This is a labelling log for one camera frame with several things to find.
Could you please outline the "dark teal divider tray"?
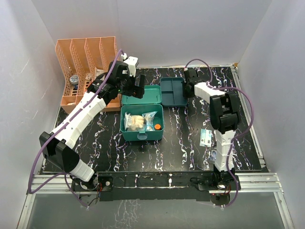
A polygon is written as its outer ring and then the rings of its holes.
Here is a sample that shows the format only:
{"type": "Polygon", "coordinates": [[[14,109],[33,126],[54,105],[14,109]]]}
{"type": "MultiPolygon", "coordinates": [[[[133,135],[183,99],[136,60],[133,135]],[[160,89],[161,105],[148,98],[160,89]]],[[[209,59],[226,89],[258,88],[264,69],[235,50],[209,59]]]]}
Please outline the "dark teal divider tray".
{"type": "Polygon", "coordinates": [[[164,107],[185,107],[188,99],[183,96],[182,77],[163,77],[160,79],[162,105],[164,107]]]}

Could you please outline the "teal medicine kit box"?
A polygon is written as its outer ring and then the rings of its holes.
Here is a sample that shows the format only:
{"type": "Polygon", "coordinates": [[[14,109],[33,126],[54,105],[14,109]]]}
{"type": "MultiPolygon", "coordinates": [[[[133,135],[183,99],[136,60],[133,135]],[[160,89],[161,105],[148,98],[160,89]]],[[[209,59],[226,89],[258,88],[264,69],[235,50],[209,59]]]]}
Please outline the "teal medicine kit box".
{"type": "Polygon", "coordinates": [[[120,131],[125,141],[161,140],[164,131],[161,88],[146,85],[142,99],[122,97],[120,131]]]}

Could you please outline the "blue cotton swab bag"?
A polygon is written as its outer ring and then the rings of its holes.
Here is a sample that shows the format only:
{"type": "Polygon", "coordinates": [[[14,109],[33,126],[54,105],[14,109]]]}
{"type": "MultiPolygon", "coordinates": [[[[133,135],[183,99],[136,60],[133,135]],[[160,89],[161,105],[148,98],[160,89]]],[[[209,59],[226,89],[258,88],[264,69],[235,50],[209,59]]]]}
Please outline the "blue cotton swab bag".
{"type": "Polygon", "coordinates": [[[157,111],[142,114],[142,117],[144,118],[144,121],[145,121],[145,131],[154,130],[153,120],[154,120],[154,117],[156,114],[157,114],[157,111]]]}

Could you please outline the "beige gauze packet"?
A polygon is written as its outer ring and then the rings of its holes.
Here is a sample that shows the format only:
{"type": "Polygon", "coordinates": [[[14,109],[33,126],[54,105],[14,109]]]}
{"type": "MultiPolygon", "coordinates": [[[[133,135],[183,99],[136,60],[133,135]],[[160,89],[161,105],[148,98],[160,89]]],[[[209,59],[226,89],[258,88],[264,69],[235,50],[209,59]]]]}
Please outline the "beige gauze packet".
{"type": "Polygon", "coordinates": [[[132,115],[133,126],[128,131],[140,131],[145,128],[145,121],[141,115],[132,115]]]}

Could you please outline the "brown bottle orange cap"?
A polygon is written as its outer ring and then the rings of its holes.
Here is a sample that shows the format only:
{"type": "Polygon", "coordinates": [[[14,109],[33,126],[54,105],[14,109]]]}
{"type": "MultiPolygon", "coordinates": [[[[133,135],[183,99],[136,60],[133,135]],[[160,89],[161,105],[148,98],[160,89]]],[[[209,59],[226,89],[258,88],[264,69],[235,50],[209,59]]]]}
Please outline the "brown bottle orange cap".
{"type": "Polygon", "coordinates": [[[161,128],[162,128],[162,127],[161,127],[160,124],[156,124],[156,125],[154,126],[154,129],[155,129],[155,130],[161,130],[161,128]]]}

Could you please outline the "teal white packet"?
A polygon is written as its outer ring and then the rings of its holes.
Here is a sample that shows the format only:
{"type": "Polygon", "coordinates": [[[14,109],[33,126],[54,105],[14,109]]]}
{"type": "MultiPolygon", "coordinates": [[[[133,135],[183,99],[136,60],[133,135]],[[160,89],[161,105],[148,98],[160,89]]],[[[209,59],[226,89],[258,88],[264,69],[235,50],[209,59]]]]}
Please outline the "teal white packet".
{"type": "Polygon", "coordinates": [[[212,131],[211,130],[201,129],[200,146],[204,146],[204,147],[212,146],[212,131]]]}

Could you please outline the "clear small packet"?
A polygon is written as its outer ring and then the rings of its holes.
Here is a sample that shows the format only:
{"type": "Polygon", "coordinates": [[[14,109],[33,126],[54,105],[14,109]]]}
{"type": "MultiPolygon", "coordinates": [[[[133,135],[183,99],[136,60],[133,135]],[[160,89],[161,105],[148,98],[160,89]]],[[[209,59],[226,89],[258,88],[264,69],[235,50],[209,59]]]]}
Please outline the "clear small packet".
{"type": "Polygon", "coordinates": [[[209,160],[211,163],[215,163],[216,161],[216,156],[217,156],[217,152],[216,150],[211,150],[210,154],[209,154],[209,160]]]}

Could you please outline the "white blue mask packet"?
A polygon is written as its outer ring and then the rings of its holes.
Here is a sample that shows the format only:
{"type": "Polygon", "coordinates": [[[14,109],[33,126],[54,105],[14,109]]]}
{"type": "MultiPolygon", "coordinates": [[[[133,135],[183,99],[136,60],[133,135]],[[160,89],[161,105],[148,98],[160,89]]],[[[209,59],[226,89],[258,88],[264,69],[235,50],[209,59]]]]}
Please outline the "white blue mask packet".
{"type": "Polygon", "coordinates": [[[133,126],[132,115],[128,112],[124,114],[124,130],[127,131],[129,128],[133,126]]]}

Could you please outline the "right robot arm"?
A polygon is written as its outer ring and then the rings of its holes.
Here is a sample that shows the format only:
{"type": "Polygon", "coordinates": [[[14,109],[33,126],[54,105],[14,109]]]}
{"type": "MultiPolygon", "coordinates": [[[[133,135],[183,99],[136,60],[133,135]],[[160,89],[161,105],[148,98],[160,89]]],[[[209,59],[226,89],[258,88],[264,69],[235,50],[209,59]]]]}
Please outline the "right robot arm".
{"type": "Polygon", "coordinates": [[[233,143],[240,116],[234,93],[212,88],[201,79],[195,69],[184,68],[183,96],[200,97],[209,104],[210,122],[216,139],[216,160],[213,167],[213,185],[224,189],[234,181],[233,143]]]}

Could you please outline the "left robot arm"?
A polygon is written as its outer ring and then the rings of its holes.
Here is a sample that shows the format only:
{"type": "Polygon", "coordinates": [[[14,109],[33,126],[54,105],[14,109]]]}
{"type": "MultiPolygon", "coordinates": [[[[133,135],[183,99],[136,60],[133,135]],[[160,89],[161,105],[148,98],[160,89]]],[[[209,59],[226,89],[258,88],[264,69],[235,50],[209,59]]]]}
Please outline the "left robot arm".
{"type": "Polygon", "coordinates": [[[139,85],[135,84],[137,65],[136,57],[111,62],[109,71],[91,82],[66,119],[51,133],[43,132],[39,137],[44,158],[63,172],[73,175],[76,182],[87,190],[96,189],[98,175],[73,148],[87,125],[117,95],[143,97],[145,76],[141,75],[139,85]]]}

